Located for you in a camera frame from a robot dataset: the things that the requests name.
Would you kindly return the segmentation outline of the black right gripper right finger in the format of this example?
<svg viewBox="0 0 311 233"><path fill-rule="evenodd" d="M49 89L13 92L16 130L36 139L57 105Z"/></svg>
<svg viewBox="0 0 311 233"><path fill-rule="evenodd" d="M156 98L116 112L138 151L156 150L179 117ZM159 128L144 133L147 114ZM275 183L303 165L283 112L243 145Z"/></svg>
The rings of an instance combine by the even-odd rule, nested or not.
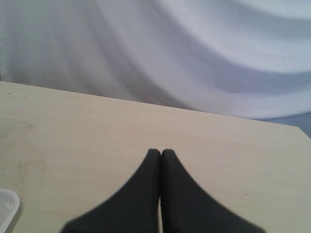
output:
<svg viewBox="0 0 311 233"><path fill-rule="evenodd" d="M230 211L191 177L174 150L161 155L160 203L165 233L262 233Z"/></svg>

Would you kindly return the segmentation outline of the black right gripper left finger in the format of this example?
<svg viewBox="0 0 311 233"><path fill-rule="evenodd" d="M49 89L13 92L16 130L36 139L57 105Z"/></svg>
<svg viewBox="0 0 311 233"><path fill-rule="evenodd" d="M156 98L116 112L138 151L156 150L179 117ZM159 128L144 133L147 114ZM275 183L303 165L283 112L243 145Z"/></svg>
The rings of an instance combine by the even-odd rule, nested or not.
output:
<svg viewBox="0 0 311 233"><path fill-rule="evenodd" d="M132 177L105 202L69 221L63 233L156 233L160 152L149 149Z"/></svg>

